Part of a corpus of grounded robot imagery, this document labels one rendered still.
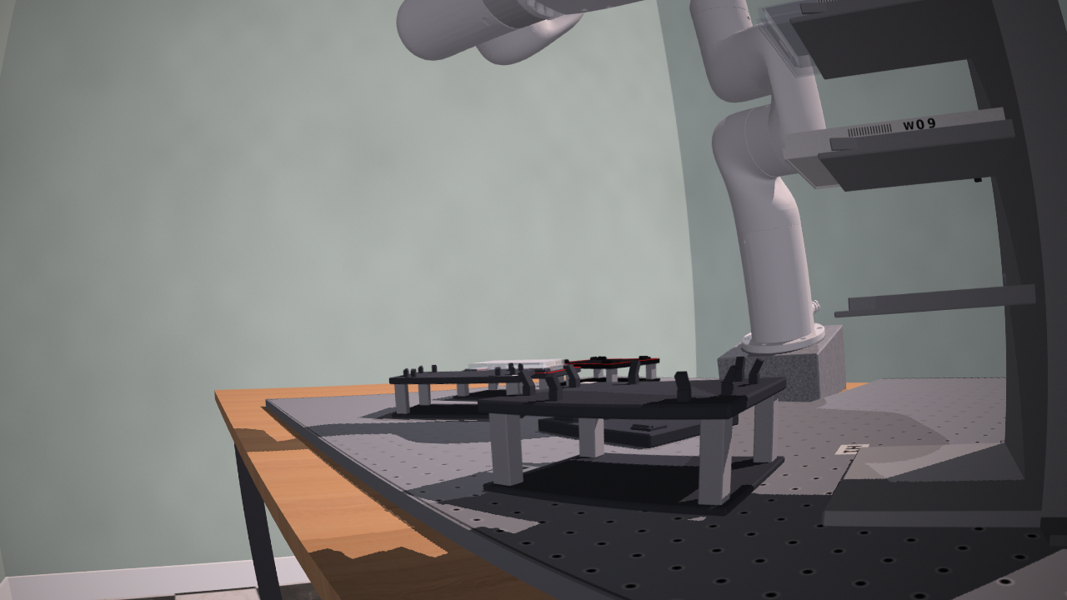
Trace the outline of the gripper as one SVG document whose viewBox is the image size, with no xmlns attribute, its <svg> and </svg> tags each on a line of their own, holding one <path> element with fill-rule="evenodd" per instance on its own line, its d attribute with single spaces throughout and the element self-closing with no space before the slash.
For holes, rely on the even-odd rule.
<svg viewBox="0 0 1067 600">
<path fill-rule="evenodd" d="M 527 2 L 526 2 L 527 1 Z M 643 0 L 517 0 L 525 10 L 531 12 L 534 16 L 541 18 L 555 17 L 559 13 L 575 14 L 586 13 L 606 7 L 617 7 L 630 3 L 639 3 Z M 528 4 L 527 4 L 528 3 Z M 536 11 L 537 10 L 537 11 Z"/>
</svg>

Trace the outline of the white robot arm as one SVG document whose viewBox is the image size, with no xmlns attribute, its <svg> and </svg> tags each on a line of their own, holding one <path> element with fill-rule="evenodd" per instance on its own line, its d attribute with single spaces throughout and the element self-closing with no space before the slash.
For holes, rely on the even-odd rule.
<svg viewBox="0 0 1067 600">
<path fill-rule="evenodd" d="M 808 347 L 824 338 L 824 327 L 814 323 L 821 305 L 811 300 L 797 204 L 780 176 L 797 173 L 784 160 L 784 135 L 826 129 L 815 78 L 795 78 L 752 26 L 746 0 L 691 0 L 689 10 L 718 98 L 746 102 L 771 95 L 770 105 L 718 122 L 712 136 L 739 240 L 751 327 L 743 350 Z M 417 58 L 437 61 L 476 46 L 490 63 L 510 65 L 544 50 L 583 15 L 536 17 L 517 0 L 404 0 L 396 23 Z"/>
</svg>

